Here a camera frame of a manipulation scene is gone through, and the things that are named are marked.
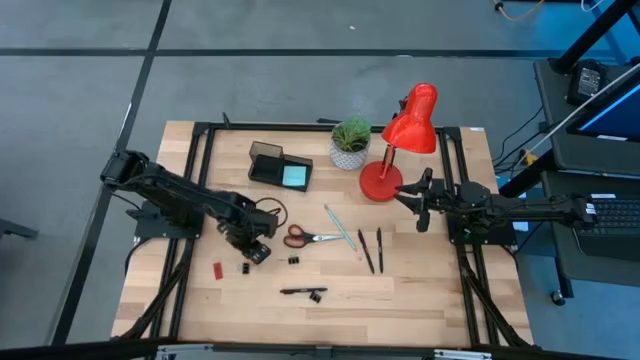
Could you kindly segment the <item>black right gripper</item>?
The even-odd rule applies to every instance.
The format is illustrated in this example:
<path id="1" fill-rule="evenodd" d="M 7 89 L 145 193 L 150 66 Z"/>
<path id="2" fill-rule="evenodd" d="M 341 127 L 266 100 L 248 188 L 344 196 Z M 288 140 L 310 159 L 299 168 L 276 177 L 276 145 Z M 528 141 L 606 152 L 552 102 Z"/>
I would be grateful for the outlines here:
<path id="1" fill-rule="evenodd" d="M 455 210 L 456 199 L 454 193 L 446 189 L 443 179 L 433 179 L 433 170 L 426 168 L 419 182 L 396 187 L 401 193 L 420 194 L 420 197 L 409 197 L 396 194 L 394 198 L 407 207 L 413 214 L 418 215 L 416 229 L 420 233 L 428 230 L 430 224 L 430 210 L 439 213 L 450 213 Z"/>

